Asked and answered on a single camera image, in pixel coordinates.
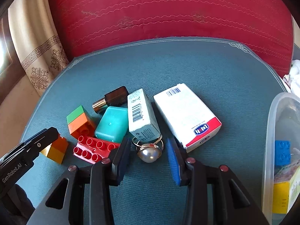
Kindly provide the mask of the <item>gloved left hand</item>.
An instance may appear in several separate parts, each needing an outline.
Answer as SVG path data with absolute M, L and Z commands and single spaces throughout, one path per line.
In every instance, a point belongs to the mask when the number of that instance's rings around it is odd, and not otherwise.
M 26 192 L 18 185 L 1 198 L 0 225 L 27 224 L 35 208 Z

